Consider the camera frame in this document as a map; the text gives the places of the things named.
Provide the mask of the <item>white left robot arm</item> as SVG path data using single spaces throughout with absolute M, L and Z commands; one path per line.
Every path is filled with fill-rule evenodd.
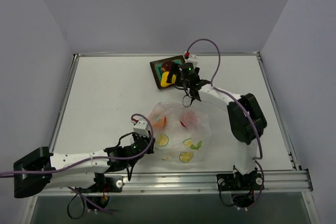
M 100 192 L 105 188 L 105 173 L 133 167 L 145 154 L 154 152 L 155 138 L 131 132 L 133 143 L 117 144 L 100 151 L 84 154 L 51 153 L 40 147 L 14 165 L 14 197 L 27 198 L 44 189 L 77 187 Z

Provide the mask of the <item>dark red fake apple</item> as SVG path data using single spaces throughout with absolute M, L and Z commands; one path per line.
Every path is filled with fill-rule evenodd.
M 166 61 L 166 62 L 162 63 L 162 65 L 161 65 L 162 71 L 163 72 L 170 71 L 173 63 L 174 62 L 172 62 L 172 61 Z

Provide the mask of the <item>bright red fake apple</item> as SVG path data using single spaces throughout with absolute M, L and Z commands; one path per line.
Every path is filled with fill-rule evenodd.
M 198 116 L 193 111 L 187 111 L 181 115 L 180 123 L 183 127 L 191 129 L 198 124 Z

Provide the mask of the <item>orange fake persimmon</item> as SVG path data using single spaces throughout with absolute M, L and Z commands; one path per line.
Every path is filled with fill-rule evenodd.
M 166 126 L 165 116 L 151 114 L 149 120 L 153 128 L 163 129 Z

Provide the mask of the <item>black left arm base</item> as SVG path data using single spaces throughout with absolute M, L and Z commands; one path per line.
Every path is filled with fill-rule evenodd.
M 88 197 L 93 203 L 101 208 L 105 208 L 110 197 L 107 193 L 120 193 L 122 192 L 123 181 L 122 176 L 105 177 L 104 174 L 95 173 L 93 185 L 86 188 L 85 193 L 103 193 L 102 196 Z

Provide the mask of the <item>yellow fake pear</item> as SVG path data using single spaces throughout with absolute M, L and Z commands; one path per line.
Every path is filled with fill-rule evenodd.
M 166 72 L 163 72 L 162 76 L 161 76 L 161 82 L 160 82 L 160 85 L 162 88 L 166 88 L 168 86 L 171 86 L 171 84 L 167 84 L 166 83 L 166 77 L 167 77 L 167 74 L 170 73 L 169 71 L 166 71 Z

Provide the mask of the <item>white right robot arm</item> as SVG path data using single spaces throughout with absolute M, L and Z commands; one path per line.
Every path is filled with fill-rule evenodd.
M 238 141 L 233 182 L 244 189 L 251 184 L 251 173 L 263 158 L 260 137 L 267 127 L 266 118 L 253 94 L 241 95 L 219 89 L 213 84 L 214 77 L 210 81 L 201 79 L 199 71 L 191 62 L 173 62 L 166 83 L 185 91 L 192 101 L 207 102 L 227 112 L 231 132 Z

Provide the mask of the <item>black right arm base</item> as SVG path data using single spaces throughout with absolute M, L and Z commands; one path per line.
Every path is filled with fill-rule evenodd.
M 235 207 L 237 210 L 248 211 L 255 205 L 265 189 L 265 174 L 256 168 L 249 174 L 239 172 L 232 174 L 217 174 L 217 189 L 219 199 L 225 207 Z M 225 202 L 222 193 L 230 193 L 230 202 Z

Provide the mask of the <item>clear printed plastic bag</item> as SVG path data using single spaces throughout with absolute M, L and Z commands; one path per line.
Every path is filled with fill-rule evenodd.
M 191 129 L 180 123 L 181 115 L 187 111 L 198 116 L 198 124 Z M 186 108 L 176 102 L 159 102 L 149 116 L 151 114 L 166 117 L 163 129 L 153 128 L 155 144 L 150 157 L 155 166 L 181 170 L 202 166 L 212 140 L 208 114 L 202 109 Z

